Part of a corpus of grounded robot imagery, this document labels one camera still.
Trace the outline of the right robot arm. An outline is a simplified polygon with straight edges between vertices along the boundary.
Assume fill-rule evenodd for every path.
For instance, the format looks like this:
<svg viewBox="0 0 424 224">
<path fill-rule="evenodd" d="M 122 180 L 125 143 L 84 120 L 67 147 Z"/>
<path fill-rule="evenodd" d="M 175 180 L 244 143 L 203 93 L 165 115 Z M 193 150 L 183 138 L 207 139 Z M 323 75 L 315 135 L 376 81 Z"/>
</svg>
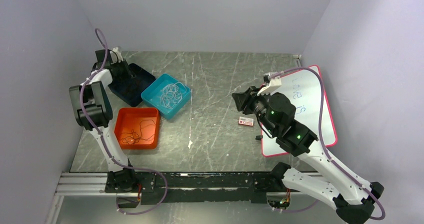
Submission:
<svg viewBox="0 0 424 224">
<path fill-rule="evenodd" d="M 326 181 L 310 177 L 288 164 L 279 163 L 272 170 L 270 186 L 275 191 L 296 190 L 321 201 L 335 210 L 348 224 L 364 224 L 374 219 L 373 211 L 384 191 L 377 181 L 369 182 L 349 171 L 306 125 L 295 120 L 296 107 L 282 93 L 259 94 L 251 86 L 231 96 L 236 109 L 254 114 L 262 130 L 285 152 L 298 157 L 319 172 Z"/>
</svg>

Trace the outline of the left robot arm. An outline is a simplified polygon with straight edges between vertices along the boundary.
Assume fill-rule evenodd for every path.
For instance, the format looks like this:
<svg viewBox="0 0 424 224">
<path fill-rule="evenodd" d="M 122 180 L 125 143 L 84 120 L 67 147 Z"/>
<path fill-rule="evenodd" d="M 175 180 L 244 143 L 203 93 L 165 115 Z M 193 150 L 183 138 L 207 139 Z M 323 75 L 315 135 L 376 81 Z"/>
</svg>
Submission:
<svg viewBox="0 0 424 224">
<path fill-rule="evenodd" d="M 73 114 L 77 124 L 94 137 L 105 157 L 106 187 L 113 192 L 132 192 L 138 187 L 139 178 L 110 125 L 114 115 L 106 88 L 113 82 L 130 80 L 133 75 L 117 51 L 106 48 L 95 54 L 97 62 L 90 76 L 69 88 Z"/>
</svg>

